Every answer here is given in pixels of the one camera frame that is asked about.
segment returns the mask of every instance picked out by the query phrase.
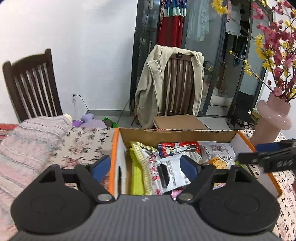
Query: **brown chair seat cushion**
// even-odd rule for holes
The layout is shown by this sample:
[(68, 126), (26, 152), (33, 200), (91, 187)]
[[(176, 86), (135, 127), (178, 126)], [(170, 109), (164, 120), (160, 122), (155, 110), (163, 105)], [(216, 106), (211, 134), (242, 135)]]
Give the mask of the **brown chair seat cushion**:
[(156, 116), (153, 119), (156, 129), (166, 130), (209, 130), (193, 115)]

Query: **red snack package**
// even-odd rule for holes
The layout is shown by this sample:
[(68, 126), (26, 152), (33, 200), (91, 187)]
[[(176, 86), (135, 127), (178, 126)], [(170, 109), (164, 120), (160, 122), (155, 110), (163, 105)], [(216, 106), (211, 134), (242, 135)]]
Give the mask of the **red snack package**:
[(188, 152), (192, 160), (202, 162), (200, 145), (198, 142), (159, 143), (157, 149), (160, 157), (168, 157)]

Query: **cardboard box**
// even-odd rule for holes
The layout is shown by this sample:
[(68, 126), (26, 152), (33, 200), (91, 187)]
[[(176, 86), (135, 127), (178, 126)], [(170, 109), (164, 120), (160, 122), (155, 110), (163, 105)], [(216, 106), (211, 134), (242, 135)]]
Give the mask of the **cardboard box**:
[[(217, 141), (218, 143), (230, 142), (236, 154), (255, 151), (249, 140), (241, 131), (213, 131), (213, 130), (152, 130), (152, 129), (127, 129), (118, 128), (115, 132), (112, 151), (112, 163), (109, 191), (117, 197), (118, 193), (129, 194), (131, 187), (132, 160), (129, 155), (131, 141), (141, 142), (144, 145), (157, 148), (161, 142), (190, 142), (190, 141)], [(257, 179), (265, 188), (278, 197), (282, 191), (273, 175), (268, 175), (260, 169)]]

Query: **metal screw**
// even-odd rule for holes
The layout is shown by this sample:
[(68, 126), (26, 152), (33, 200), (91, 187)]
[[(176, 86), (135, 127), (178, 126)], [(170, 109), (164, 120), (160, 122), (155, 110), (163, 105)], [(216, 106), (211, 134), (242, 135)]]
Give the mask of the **metal screw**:
[(112, 195), (103, 193), (98, 196), (98, 200), (101, 202), (108, 202), (112, 199)]
[(193, 198), (193, 196), (190, 193), (180, 193), (178, 197), (182, 201), (190, 201)]

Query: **pink vase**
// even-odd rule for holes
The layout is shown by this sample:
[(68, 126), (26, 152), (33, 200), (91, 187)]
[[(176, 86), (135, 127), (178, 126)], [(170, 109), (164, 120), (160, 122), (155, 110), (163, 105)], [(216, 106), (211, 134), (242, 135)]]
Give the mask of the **pink vase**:
[(263, 143), (272, 143), (275, 141), (280, 130), (289, 130), (292, 127), (292, 121), (288, 116), (291, 105), (283, 99), (270, 93), (267, 102), (259, 101), (257, 111), (261, 115), (255, 131), (250, 139), (253, 146)]

